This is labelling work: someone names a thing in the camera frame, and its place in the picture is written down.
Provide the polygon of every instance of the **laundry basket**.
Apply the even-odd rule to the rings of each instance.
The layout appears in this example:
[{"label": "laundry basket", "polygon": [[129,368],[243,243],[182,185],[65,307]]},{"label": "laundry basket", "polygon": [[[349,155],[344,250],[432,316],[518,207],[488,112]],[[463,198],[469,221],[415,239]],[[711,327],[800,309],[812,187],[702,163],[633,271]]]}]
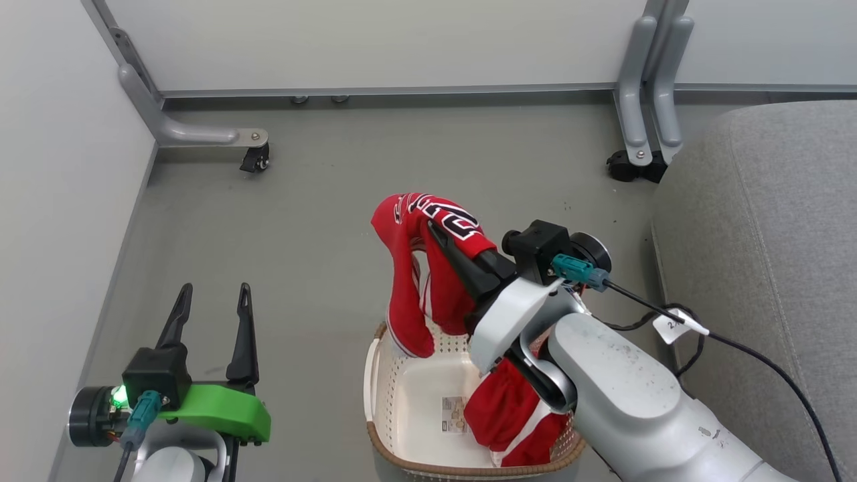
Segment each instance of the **laundry basket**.
[{"label": "laundry basket", "polygon": [[571,420],[551,450],[550,463],[494,467],[488,448],[469,431],[447,430],[444,405],[460,404],[470,362],[466,336],[450,336],[429,322],[434,355],[408,358],[385,324],[375,332],[363,373],[363,410],[369,439],[387,461],[417,476],[450,480],[534,477],[567,467],[585,447]]}]

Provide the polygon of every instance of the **gray fabric ottoman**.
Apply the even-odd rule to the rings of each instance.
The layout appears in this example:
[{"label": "gray fabric ottoman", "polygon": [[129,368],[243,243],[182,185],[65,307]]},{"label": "gray fabric ottoman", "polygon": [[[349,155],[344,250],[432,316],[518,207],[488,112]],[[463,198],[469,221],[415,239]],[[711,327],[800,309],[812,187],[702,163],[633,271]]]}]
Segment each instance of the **gray fabric ottoman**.
[{"label": "gray fabric ottoman", "polygon": [[[667,301],[786,370],[843,479],[857,481],[857,101],[718,118],[667,170],[652,229]],[[680,341],[680,364],[696,343]],[[708,340],[683,380],[772,466],[833,480],[812,422],[774,371]]]}]

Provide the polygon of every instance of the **basket bottom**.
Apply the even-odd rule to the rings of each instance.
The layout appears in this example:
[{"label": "basket bottom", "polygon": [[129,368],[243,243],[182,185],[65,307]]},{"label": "basket bottom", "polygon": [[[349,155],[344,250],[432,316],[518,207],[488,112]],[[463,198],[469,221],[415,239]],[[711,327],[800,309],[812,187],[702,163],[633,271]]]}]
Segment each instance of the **basket bottom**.
[{"label": "basket bottom", "polygon": [[465,384],[473,377],[478,379],[479,370],[466,353],[409,359],[397,380],[391,451],[425,464],[494,467],[488,449],[476,442],[469,429],[459,432],[462,429],[456,423],[464,416],[454,414],[461,408],[455,402],[465,395]]}]

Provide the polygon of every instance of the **red fabric with white stripe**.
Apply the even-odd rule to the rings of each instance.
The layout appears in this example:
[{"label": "red fabric with white stripe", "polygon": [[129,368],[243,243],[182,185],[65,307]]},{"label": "red fabric with white stripe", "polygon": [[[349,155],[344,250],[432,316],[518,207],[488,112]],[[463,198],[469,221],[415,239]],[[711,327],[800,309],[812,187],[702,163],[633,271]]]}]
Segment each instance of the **red fabric with white stripe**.
[{"label": "red fabric with white stripe", "polygon": [[402,351],[426,358],[434,353],[434,339],[420,306],[420,270],[414,251],[425,251],[432,321],[447,334],[464,334],[464,315],[473,300],[452,270],[429,231],[429,220],[450,234],[470,259],[497,247],[482,234],[473,216],[458,204],[429,194],[410,193],[385,199],[372,216],[372,226],[393,256],[393,294],[387,309],[387,327]]},{"label": "red fabric with white stripe", "polygon": [[464,420],[501,467],[550,463],[550,450],[568,423],[567,416],[550,412],[505,359],[470,396]]}]

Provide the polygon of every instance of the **gray floor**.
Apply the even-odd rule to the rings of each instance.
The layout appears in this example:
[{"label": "gray floor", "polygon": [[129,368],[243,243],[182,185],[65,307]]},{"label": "gray floor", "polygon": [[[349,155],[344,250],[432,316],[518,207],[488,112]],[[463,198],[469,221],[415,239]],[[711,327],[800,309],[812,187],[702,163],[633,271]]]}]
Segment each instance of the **gray floor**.
[{"label": "gray floor", "polygon": [[[272,164],[248,175],[234,158],[198,152],[156,164],[88,376],[88,384],[118,383],[133,350],[157,340],[179,287],[190,281],[189,370],[195,379],[222,378],[236,333],[238,287],[247,281],[259,343],[258,394],[274,423],[271,443],[242,451],[239,480],[404,479],[374,455],[361,396],[366,349],[391,283],[389,256],[369,224],[387,195],[447,196],[498,241],[536,218],[589,232],[610,249],[617,282],[658,298],[648,231],[656,186],[606,175],[604,160],[621,148],[609,97],[353,99],[340,107],[314,100],[319,108],[270,101],[250,111],[175,112],[191,122],[267,129]],[[683,105],[688,137],[736,106]],[[586,302],[615,323],[644,312],[611,293],[591,293]],[[663,356],[653,332],[630,337]],[[68,449],[57,479],[109,479],[117,457],[114,449]],[[587,450],[580,463],[543,480],[616,478]]]}]

